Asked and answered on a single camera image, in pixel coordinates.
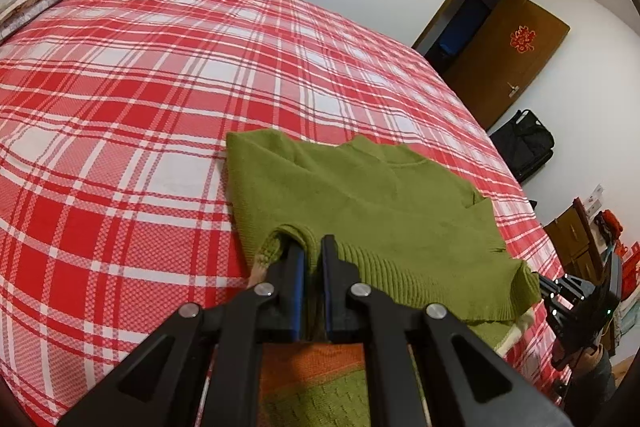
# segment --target red plaid bedsheet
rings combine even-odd
[[[514,257],[553,247],[482,128],[417,53],[302,0],[64,0],[0,46],[0,373],[51,425],[185,301],[247,268],[225,135],[405,142],[494,202]],[[553,334],[508,360],[539,387]]]

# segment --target red door decoration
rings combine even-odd
[[[520,26],[511,34],[511,45],[518,53],[532,52],[535,48],[531,43],[535,37],[535,31],[530,30],[528,26]]]

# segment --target dresser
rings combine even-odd
[[[566,273],[594,284],[602,281],[604,266],[600,257],[601,248],[591,231],[580,198],[575,198],[568,209],[544,228]],[[602,345],[610,355],[615,353],[613,327],[605,331]]]

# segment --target green sweater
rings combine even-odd
[[[492,202],[468,181],[405,145],[362,136],[338,147],[295,141],[275,130],[226,136],[230,199],[250,266],[295,238],[316,266],[320,239],[398,303],[446,305],[495,347],[540,301],[538,277],[512,259]]]

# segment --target hand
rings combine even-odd
[[[598,346],[598,349],[592,349],[591,347],[581,349],[568,358],[566,365],[571,368],[575,378],[583,377],[598,365],[602,358],[602,350],[602,344]],[[562,360],[565,356],[564,347],[562,347],[558,339],[554,342],[551,356],[554,360]]]

